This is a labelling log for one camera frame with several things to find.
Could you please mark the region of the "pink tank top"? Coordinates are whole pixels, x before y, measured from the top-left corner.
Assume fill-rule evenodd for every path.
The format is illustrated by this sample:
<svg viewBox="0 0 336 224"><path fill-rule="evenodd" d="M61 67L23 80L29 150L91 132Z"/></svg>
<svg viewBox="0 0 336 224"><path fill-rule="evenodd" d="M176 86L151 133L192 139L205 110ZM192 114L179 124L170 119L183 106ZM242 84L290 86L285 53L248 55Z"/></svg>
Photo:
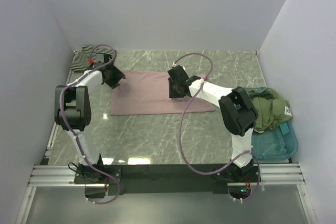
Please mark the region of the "pink tank top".
<svg viewBox="0 0 336 224"><path fill-rule="evenodd" d="M190 97L169 98L167 72L122 70L125 79L112 90L112 116L182 113Z"/></svg>

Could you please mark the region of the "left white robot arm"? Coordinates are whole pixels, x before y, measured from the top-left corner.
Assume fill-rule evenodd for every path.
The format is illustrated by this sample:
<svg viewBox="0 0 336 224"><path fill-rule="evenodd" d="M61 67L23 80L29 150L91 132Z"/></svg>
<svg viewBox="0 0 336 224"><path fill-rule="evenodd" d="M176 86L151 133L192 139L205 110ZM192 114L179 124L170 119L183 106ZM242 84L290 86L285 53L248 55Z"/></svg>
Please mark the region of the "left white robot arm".
<svg viewBox="0 0 336 224"><path fill-rule="evenodd" d="M107 172L91 136L89 94L102 84L114 89L125 79L125 74L114 65L115 58L115 54L96 54L79 78L55 88L55 123L71 136L75 145L79 157L76 174L91 183L105 181Z"/></svg>

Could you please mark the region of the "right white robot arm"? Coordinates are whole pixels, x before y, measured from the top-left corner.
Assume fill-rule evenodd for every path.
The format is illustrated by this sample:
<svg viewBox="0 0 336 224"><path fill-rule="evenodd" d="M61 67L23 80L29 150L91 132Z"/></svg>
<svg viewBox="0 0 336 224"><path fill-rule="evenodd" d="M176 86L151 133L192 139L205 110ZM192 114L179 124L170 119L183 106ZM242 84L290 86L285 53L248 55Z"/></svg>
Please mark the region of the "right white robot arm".
<svg viewBox="0 0 336 224"><path fill-rule="evenodd" d="M184 108L178 128L180 153L186 166L200 175L220 175L227 170L232 179L241 182L251 175L253 155L251 137L258 118L257 110L247 92L242 87L224 88L207 81L207 77L189 77L182 66L175 66L168 71L169 97L190 97ZM229 163L213 172L196 170L187 160L182 147L182 126L185 113L191 103L199 98L221 110L224 126L232 135L232 157Z"/></svg>

